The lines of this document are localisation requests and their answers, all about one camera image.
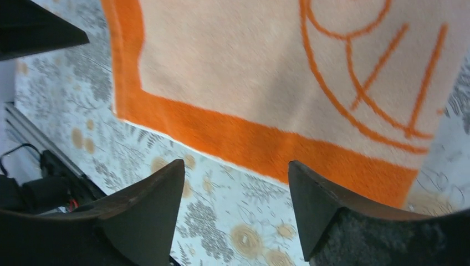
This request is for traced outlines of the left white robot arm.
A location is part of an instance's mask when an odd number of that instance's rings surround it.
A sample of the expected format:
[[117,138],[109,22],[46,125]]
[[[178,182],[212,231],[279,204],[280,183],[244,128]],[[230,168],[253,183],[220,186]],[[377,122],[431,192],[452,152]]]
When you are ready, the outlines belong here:
[[33,1],[1,1],[1,61],[88,43],[85,31]]

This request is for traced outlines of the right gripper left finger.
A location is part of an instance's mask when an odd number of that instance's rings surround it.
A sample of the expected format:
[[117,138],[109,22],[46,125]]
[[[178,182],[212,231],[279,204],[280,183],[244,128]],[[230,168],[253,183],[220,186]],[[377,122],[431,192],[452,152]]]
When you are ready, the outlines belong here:
[[177,159],[70,213],[1,211],[1,264],[170,265],[184,182]]

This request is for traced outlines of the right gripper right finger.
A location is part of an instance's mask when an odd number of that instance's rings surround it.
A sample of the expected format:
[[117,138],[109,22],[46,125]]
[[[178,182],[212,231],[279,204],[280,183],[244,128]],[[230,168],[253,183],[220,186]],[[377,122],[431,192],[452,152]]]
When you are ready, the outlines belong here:
[[289,189],[310,265],[468,265],[469,210],[426,216],[378,203],[290,161]]

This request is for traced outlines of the orange cartoon towel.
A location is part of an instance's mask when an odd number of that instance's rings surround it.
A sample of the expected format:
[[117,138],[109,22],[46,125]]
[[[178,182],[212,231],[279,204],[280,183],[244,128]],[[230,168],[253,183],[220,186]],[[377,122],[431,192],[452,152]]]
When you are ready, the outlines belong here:
[[401,207],[469,47],[468,1],[102,1],[119,119]]

